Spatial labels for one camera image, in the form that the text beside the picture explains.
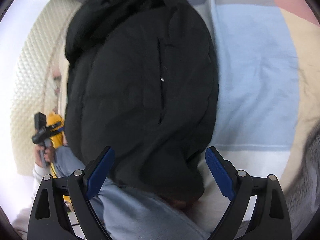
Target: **folded black jacket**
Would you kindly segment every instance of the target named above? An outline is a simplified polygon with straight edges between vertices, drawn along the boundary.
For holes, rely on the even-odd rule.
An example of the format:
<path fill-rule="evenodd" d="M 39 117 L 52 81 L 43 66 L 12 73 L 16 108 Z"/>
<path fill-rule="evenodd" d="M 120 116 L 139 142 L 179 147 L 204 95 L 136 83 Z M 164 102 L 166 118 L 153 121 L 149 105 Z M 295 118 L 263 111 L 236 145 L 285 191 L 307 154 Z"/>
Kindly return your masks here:
<path fill-rule="evenodd" d="M 70 23 L 65 134 L 84 164 L 105 146 L 116 183 L 181 201 L 203 193 L 197 170 L 216 118 L 208 29 L 186 0 L 87 0 Z"/>

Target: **person's arm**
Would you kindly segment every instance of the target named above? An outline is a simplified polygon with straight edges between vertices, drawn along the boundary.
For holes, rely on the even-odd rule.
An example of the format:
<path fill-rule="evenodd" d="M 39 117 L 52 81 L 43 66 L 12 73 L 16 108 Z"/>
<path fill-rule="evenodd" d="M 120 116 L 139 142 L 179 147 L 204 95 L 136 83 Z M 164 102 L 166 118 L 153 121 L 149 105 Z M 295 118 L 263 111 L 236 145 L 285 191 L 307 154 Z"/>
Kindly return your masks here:
<path fill-rule="evenodd" d="M 23 239 L 27 240 L 27 232 L 28 232 L 28 224 L 29 218 L 31 214 L 31 209 L 33 202 L 35 200 L 38 188 L 42 181 L 42 178 L 46 174 L 50 174 L 50 166 L 43 168 L 41 157 L 40 157 L 40 150 L 42 150 L 41 146 L 35 147 L 35 166 L 33 168 L 33 177 L 35 178 L 33 181 L 33 193 L 31 196 L 30 205 L 27 208 L 22 209 L 17 218 L 12 222 L 13 228 L 16 230 L 18 235 Z M 44 158 L 47 162 L 51 162 L 54 159 L 54 149 L 52 147 L 45 150 L 46 154 L 44 154 Z"/>

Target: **hand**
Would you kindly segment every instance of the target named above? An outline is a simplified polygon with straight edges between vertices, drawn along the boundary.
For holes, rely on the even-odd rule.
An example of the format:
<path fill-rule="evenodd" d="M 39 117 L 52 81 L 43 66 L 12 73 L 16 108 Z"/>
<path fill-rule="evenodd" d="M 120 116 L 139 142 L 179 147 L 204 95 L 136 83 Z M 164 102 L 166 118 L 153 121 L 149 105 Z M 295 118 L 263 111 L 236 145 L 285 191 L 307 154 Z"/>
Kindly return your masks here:
<path fill-rule="evenodd" d="M 42 167 L 42 161 L 41 161 L 41 150 L 44 150 L 45 154 L 44 154 L 44 159 L 51 163 L 54 161 L 54 154 L 55 154 L 55 149 L 53 148 L 53 146 L 51 145 L 50 147 L 48 147 L 47 149 L 43 146 L 40 146 L 40 145 L 36 145 L 35 146 L 35 150 L 34 150 L 34 153 L 35 153 L 35 163 L 41 167 L 41 168 L 44 168 Z"/>

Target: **light blue fabric patch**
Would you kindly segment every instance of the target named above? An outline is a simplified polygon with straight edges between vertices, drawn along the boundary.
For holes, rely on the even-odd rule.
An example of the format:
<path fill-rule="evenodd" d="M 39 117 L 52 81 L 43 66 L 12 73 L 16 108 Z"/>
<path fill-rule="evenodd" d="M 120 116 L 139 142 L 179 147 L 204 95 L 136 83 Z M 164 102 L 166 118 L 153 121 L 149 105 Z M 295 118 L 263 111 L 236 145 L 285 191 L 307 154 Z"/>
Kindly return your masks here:
<path fill-rule="evenodd" d="M 298 117 L 298 59 L 278 7 L 214 5 L 219 102 L 210 145 L 289 150 Z"/>

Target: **white sleeve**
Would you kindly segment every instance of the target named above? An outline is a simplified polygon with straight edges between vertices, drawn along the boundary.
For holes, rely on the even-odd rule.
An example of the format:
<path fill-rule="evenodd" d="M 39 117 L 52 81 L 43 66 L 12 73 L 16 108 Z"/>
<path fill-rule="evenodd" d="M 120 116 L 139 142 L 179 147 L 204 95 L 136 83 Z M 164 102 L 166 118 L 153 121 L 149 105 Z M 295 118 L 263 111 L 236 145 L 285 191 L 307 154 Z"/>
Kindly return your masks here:
<path fill-rule="evenodd" d="M 35 200 L 42 178 L 46 174 L 50 174 L 50 166 L 46 168 L 41 168 L 37 164 L 35 164 L 35 167 L 33 169 L 33 177 L 35 179 L 33 181 L 33 193 L 31 196 L 31 202 L 27 208 L 24 208 L 20 211 L 20 213 L 17 215 L 17 218 L 12 222 L 13 228 L 16 230 L 18 235 L 23 240 L 27 240 L 28 224 L 29 224 L 32 205 Z"/>

